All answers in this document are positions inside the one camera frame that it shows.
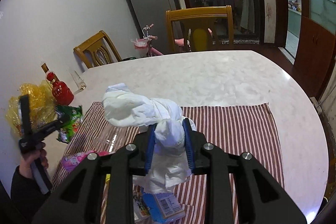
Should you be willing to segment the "left dark sleeve forearm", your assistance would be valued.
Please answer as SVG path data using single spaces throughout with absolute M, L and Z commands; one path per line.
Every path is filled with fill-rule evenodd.
M 51 193 L 43 194 L 24 162 L 17 166 L 11 183 L 13 223 L 31 223 Z

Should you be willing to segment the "left hand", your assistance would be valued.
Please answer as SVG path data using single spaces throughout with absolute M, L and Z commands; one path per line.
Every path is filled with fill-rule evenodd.
M 37 150 L 21 155 L 19 173 L 23 177 L 30 178 L 30 179 L 34 178 L 31 166 L 36 159 L 41 160 L 41 163 L 44 169 L 47 169 L 49 167 L 49 163 L 46 158 L 47 152 L 45 150 L 45 146 L 46 144 L 44 142 L 41 142 L 40 144 L 38 144 Z

